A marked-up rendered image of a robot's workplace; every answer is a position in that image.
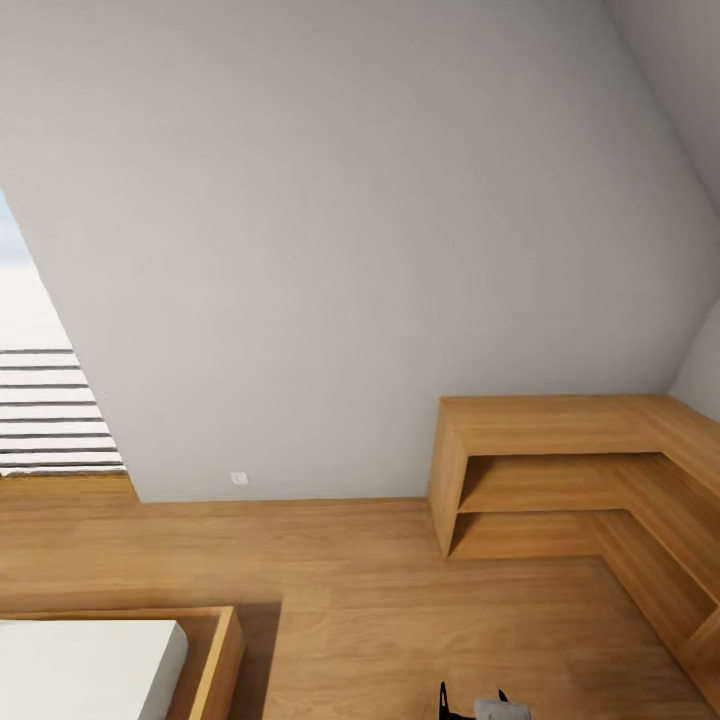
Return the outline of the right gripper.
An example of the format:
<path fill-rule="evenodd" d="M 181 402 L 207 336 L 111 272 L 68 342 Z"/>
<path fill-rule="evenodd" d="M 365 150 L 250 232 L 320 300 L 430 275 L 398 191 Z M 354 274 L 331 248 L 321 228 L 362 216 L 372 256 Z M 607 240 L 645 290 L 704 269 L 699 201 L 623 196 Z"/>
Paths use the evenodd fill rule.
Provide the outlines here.
<path fill-rule="evenodd" d="M 502 690 L 499 690 L 499 696 L 500 701 L 507 701 L 507 698 Z M 445 681 L 441 684 L 439 704 L 439 720 L 475 720 L 475 718 L 461 717 L 456 713 L 449 712 Z"/>

